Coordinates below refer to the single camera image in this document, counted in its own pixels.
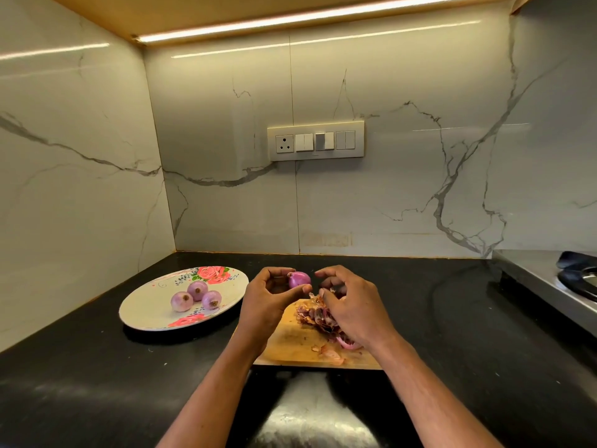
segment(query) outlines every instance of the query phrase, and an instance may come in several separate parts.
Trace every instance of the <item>floral plate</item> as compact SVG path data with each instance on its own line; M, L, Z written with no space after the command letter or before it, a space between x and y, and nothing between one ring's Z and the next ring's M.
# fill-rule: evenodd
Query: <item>floral plate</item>
M176 312L170 306L172 295L186 291L197 280L207 283L210 291L222 295L220 306L205 309L200 301L185 312ZM195 325L222 314L243 298L249 279L241 271L224 266L194 267L169 273L135 289L120 305L121 321L137 330L175 330Z

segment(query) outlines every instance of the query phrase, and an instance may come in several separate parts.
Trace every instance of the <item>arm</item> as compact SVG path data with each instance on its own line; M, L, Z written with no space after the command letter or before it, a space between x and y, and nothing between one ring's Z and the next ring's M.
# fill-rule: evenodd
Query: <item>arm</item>
M485 429L394 329L376 286L342 266L315 272L319 290L342 330L384 369L425 448L502 445ZM337 289L338 300L328 289Z
M238 326L228 345L184 405L158 448L213 448L226 444L249 368L263 352L284 309L311 285L288 289L289 268L265 268L249 283Z

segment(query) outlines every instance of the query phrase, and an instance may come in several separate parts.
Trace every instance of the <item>wooden cutting board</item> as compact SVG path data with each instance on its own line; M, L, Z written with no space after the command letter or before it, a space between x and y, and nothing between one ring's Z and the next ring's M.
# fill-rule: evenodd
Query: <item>wooden cutting board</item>
M254 364L275 366L310 366L315 368L381 369L379 363L365 348L351 351L338 343L330 342L311 325L301 324L296 319L296 307L303 301L290 305L282 316L278 328L267 342L267 347ZM331 359L312 350L328 345L338 352L344 362L335 365Z

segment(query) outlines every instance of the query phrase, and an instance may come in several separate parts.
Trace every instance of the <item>marble backsplash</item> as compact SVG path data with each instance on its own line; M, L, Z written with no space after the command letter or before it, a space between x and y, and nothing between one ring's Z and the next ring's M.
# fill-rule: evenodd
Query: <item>marble backsplash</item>
M50 0L0 0L0 38L2 351L174 240L140 51Z
M597 0L509 8L147 52L177 248L597 250ZM353 119L362 159L269 163L267 127Z

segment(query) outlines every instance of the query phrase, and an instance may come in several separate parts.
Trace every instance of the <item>peeled onion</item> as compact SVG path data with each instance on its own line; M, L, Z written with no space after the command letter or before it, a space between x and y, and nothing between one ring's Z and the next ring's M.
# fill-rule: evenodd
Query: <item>peeled onion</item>
M194 301L201 301L207 291L207 283L201 280L193 281L187 288L187 292L193 296Z
M203 294L201 304L205 309L215 309L220 306L222 295L218 291L207 291Z
M336 341L338 341L340 343L340 346L344 347L345 349L350 349L351 351L354 350L354 349L360 349L362 347L357 342L354 342L353 344L348 344L340 336L336 337Z
M174 311L188 311L193 306L193 296L188 292L177 292L170 299L170 305Z
M288 285L291 288L301 286L302 284L311 284L309 275L304 272L290 272L288 274Z

